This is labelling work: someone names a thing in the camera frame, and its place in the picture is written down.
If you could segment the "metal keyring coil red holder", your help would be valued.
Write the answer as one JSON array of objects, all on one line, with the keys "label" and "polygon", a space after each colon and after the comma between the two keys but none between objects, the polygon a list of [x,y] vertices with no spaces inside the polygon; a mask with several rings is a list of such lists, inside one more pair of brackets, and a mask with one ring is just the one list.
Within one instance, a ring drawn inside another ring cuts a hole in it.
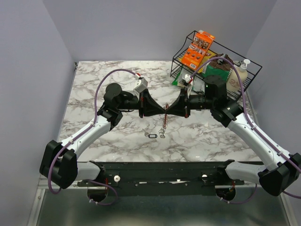
[{"label": "metal keyring coil red holder", "polygon": [[168,125],[168,115],[165,114],[163,117],[163,121],[162,121],[162,127],[158,131],[160,138],[165,138],[165,131],[166,131],[167,125]]}]

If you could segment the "black key tag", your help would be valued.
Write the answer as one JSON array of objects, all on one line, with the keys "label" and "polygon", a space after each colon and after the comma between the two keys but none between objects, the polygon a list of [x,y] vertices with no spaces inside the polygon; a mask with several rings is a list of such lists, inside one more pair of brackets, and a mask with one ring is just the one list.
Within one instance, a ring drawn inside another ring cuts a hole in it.
[{"label": "black key tag", "polygon": [[157,134],[149,134],[149,135],[148,135],[148,138],[157,138],[157,137],[158,137]]}]

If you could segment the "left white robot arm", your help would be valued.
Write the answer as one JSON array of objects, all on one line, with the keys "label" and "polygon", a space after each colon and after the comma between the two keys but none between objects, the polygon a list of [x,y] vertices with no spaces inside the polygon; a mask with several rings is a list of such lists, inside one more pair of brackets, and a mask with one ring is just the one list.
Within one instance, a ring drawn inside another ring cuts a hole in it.
[{"label": "left white robot arm", "polygon": [[78,162],[80,155],[99,137],[108,133],[121,121],[123,110],[138,110],[140,117],[164,114],[165,110],[144,89],[138,96],[123,91],[117,83],[109,84],[105,90],[104,103],[95,118],[72,136],[61,142],[50,141],[40,165],[40,174],[61,189],[74,181],[89,180],[94,186],[104,182],[102,167],[96,162]]}]

